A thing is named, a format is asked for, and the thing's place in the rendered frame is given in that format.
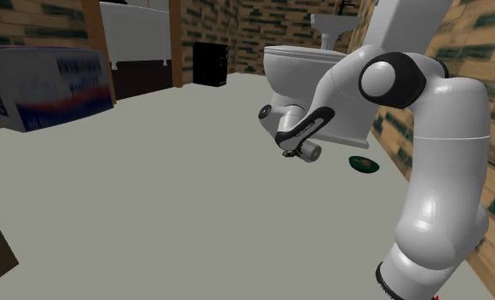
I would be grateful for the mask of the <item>green round disc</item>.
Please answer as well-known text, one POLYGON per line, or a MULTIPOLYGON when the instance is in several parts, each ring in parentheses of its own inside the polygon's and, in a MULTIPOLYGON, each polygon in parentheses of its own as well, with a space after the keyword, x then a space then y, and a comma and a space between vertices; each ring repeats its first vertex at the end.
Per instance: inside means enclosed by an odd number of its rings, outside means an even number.
POLYGON ((362 156, 351 156, 348 158, 348 162, 354 170, 364 174, 371 174, 380 169, 378 163, 362 156))

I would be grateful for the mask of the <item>white toilet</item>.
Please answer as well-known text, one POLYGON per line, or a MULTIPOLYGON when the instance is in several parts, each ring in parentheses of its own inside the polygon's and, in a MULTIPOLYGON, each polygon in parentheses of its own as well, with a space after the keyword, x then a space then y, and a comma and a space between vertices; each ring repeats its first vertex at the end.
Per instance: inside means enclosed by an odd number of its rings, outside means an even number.
POLYGON ((264 49, 273 99, 258 118, 277 146, 316 153, 315 140, 366 148, 380 106, 406 108, 424 91, 425 56, 453 0, 377 0, 360 48, 264 49))

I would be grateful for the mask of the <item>black bin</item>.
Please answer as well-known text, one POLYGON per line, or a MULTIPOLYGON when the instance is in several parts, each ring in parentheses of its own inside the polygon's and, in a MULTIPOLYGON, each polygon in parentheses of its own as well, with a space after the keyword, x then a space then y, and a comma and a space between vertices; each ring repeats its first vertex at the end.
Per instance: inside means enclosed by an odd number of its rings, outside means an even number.
POLYGON ((193 45, 193 82, 221 87, 227 83, 229 47, 226 44, 195 42, 193 45))

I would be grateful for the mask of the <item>white bathtub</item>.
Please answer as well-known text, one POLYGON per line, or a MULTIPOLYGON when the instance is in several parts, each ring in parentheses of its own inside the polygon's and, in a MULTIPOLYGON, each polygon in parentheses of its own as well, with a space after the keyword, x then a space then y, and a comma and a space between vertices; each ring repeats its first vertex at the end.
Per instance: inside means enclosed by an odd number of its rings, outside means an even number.
POLYGON ((100 2, 111 69, 119 62, 171 59, 170 14, 159 9, 100 2))

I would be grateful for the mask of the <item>white and blue box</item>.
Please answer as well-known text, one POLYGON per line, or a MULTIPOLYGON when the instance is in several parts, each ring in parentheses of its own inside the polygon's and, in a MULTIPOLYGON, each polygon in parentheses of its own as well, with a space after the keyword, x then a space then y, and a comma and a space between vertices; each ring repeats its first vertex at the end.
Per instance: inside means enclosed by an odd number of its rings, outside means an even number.
POLYGON ((0 125, 30 132, 112 109, 110 71, 99 50, 0 45, 0 125))

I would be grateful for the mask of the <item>white pedestal sink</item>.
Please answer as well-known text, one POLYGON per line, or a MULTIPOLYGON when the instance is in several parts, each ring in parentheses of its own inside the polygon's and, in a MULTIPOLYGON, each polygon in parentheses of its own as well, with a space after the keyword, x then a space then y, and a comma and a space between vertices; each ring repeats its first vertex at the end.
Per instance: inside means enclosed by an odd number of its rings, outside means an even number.
POLYGON ((321 33, 321 45, 323 50, 333 50, 337 38, 344 32, 352 31, 359 23, 357 16, 343 15, 347 6, 355 7, 352 0, 339 0, 334 7, 335 14, 311 14, 311 27, 321 33))

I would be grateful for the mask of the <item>brown wooden door frame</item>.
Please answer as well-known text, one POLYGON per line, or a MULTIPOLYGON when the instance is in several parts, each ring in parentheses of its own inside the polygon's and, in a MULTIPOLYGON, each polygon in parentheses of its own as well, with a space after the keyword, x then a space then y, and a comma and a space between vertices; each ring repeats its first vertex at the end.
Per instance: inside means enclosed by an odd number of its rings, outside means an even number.
POLYGON ((117 70, 111 69, 100 2, 121 3, 121 0, 78 0, 78 2, 82 6, 90 48, 102 51, 106 57, 115 101, 182 86, 181 16, 180 3, 177 0, 167 0, 167 9, 164 10, 170 14, 169 65, 164 66, 162 61, 128 61, 119 62, 117 70))

